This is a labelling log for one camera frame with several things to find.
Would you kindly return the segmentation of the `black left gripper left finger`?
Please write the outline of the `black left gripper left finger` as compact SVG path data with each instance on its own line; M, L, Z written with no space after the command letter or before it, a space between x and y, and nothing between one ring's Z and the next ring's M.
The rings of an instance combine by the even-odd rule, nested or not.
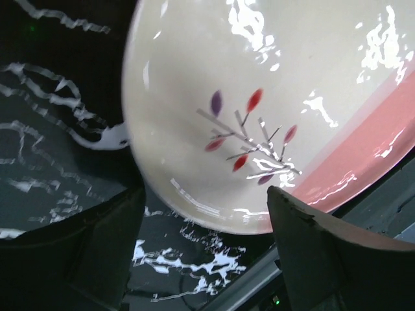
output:
M122 310L143 187L1 240L2 310Z

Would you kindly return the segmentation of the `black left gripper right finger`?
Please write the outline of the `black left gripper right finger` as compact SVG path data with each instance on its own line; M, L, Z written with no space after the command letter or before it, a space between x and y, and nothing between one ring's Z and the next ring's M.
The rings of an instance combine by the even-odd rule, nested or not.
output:
M414 244L313 209L270 186L267 205L293 310L413 310Z

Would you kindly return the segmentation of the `cream pink leaf plate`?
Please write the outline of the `cream pink leaf plate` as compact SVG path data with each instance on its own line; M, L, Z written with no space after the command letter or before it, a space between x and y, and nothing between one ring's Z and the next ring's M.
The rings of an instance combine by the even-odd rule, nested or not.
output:
M140 1L122 103L166 205L270 233L269 187L333 211L414 147L414 2Z

